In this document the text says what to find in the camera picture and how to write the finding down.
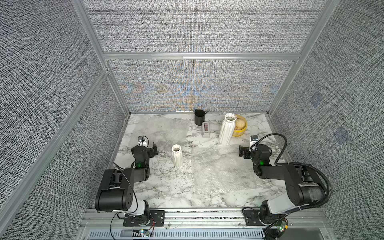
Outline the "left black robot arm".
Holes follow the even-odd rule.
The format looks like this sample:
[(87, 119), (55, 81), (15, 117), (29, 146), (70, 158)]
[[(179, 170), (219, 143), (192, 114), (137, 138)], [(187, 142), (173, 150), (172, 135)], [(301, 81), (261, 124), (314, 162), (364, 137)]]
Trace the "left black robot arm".
[(135, 146), (132, 148), (135, 161), (128, 169), (117, 166), (104, 172), (95, 198), (98, 212), (118, 211), (125, 214), (125, 226), (148, 226), (153, 223), (147, 201), (139, 200), (134, 184), (145, 182), (150, 177), (150, 159), (158, 154), (157, 145), (151, 148)]

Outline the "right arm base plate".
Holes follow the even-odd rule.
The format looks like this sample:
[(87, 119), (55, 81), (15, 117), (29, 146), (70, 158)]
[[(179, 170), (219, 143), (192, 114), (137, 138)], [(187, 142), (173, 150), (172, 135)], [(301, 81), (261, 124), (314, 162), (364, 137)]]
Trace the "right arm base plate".
[(246, 208), (242, 210), (246, 226), (248, 227), (266, 227), (268, 225), (264, 224), (259, 215), (259, 209)]

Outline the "tall white ribbed vase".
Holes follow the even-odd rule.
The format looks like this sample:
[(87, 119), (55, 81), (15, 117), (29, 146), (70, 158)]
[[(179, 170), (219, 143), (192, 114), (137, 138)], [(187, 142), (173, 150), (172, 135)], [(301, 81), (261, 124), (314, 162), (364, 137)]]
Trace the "tall white ribbed vase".
[(237, 116), (232, 113), (225, 114), (219, 134), (219, 143), (228, 145), (236, 127)]

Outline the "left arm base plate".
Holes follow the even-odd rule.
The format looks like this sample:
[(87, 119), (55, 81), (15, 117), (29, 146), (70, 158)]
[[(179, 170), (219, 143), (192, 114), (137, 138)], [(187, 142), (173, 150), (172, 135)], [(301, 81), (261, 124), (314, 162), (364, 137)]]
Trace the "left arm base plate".
[(165, 211), (163, 210), (150, 210), (141, 216), (129, 216), (124, 218), (124, 227), (143, 227), (149, 228), (151, 226), (163, 227), (165, 221)]

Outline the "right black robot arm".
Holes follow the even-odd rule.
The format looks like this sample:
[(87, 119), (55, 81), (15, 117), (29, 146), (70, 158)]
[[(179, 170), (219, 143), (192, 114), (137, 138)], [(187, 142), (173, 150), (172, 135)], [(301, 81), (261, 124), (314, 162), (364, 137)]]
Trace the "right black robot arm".
[(318, 208), (329, 201), (331, 183), (320, 170), (303, 163), (271, 165), (271, 155), (272, 150), (266, 145), (239, 146), (239, 156), (252, 161), (260, 179), (285, 182), (285, 193), (262, 202), (257, 218), (263, 225), (271, 226), (291, 213)]

